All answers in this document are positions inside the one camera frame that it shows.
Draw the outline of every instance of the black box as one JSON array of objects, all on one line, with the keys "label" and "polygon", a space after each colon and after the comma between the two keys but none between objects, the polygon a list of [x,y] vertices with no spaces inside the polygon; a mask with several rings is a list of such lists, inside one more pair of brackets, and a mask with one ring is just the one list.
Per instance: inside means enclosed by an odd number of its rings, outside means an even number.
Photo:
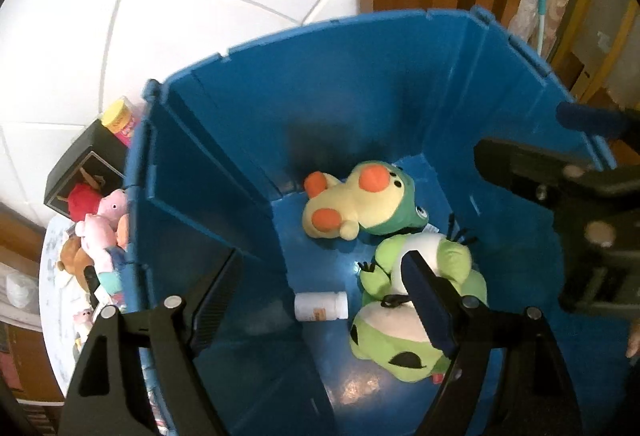
[{"label": "black box", "polygon": [[120,142],[100,119],[93,122],[71,144],[47,177],[44,204],[69,218],[66,201],[76,183],[84,182],[82,167],[101,188],[103,196],[122,187],[127,146]]}]

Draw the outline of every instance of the brown teddy bear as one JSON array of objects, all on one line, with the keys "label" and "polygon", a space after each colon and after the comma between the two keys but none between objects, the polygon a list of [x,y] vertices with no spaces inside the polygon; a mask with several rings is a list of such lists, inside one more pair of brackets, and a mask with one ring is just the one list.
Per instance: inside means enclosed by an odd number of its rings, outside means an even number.
[{"label": "brown teddy bear", "polygon": [[94,260],[82,249],[80,241],[80,238],[75,234],[69,236],[69,239],[62,246],[60,260],[56,266],[58,270],[65,270],[65,272],[73,275],[82,289],[89,292],[89,285],[84,277],[84,269],[92,267]]}]

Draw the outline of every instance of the stuffed animal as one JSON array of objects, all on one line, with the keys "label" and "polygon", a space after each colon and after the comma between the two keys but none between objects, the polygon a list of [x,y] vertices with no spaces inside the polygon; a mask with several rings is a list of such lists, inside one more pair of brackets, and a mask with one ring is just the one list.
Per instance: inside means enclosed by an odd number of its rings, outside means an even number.
[{"label": "stuffed animal", "polygon": [[84,269],[93,265],[94,260],[82,248],[81,239],[76,235],[69,236],[60,251],[60,260],[56,264],[58,270],[73,275],[78,285],[84,291],[89,292],[89,285],[84,277]]},{"label": "stuffed animal", "polygon": [[116,233],[104,216],[87,214],[84,221],[76,223],[76,235],[81,238],[81,246],[94,260],[95,272],[113,272],[111,256],[105,250],[116,245]]},{"label": "stuffed animal", "polygon": [[108,247],[106,251],[111,257],[113,270],[111,272],[100,272],[98,274],[98,280],[106,292],[114,297],[122,292],[122,282],[118,270],[125,264],[125,251],[120,247]]},{"label": "stuffed animal", "polygon": [[116,189],[100,200],[98,216],[107,218],[113,230],[118,228],[118,221],[127,213],[127,194],[122,189]]},{"label": "stuffed animal", "polygon": [[78,313],[74,313],[74,326],[82,344],[86,342],[91,328],[94,327],[92,314],[93,311],[91,310],[91,308],[85,308]]},{"label": "stuffed animal", "polygon": [[87,214],[98,212],[102,195],[87,183],[76,183],[66,199],[69,216],[75,222],[84,220]]},{"label": "stuffed animal", "polygon": [[360,228],[386,235],[407,227],[423,228],[424,209],[415,206],[415,186],[400,168],[382,162],[358,164],[343,183],[316,171],[306,177],[309,196],[302,227],[312,238],[355,239]]},{"label": "stuffed animal", "polygon": [[127,250],[129,244],[129,215],[125,214],[118,220],[118,229],[116,230],[116,241],[121,249]]},{"label": "stuffed animal", "polygon": [[433,272],[449,279],[461,295],[474,295],[486,303],[484,278],[471,268],[466,246],[432,232],[393,236],[377,247],[375,263],[362,265],[360,280],[367,304],[351,326],[351,351],[357,358],[373,360],[403,382],[434,375],[437,383],[450,362],[431,345],[412,302],[395,307],[382,303],[388,295],[406,295],[401,260],[412,250],[419,251]]}]

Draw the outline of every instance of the pink plush pig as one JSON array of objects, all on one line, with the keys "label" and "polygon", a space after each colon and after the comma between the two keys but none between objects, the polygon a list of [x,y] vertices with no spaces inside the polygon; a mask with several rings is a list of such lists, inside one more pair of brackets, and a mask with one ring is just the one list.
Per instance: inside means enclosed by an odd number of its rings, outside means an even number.
[{"label": "pink plush pig", "polygon": [[84,221],[76,223],[76,235],[81,238],[84,251],[94,260],[95,272],[113,272],[111,256],[105,250],[117,243],[110,221],[104,216],[87,214]]},{"label": "pink plush pig", "polygon": [[85,308],[78,313],[74,313],[74,326],[76,327],[76,331],[80,336],[80,341],[82,342],[82,344],[86,342],[91,328],[94,327],[94,322],[92,321],[91,317],[91,308]]},{"label": "pink plush pig", "polygon": [[98,216],[107,218],[111,229],[118,228],[118,221],[127,213],[127,194],[122,189],[116,189],[100,200]]}]

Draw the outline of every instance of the white pill bottle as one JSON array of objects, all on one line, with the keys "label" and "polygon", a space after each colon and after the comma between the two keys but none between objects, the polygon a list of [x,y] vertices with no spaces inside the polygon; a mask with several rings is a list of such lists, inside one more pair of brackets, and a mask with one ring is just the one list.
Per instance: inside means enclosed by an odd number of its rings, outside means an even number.
[{"label": "white pill bottle", "polygon": [[347,292],[297,293],[294,310],[296,319],[303,322],[349,318]]}]

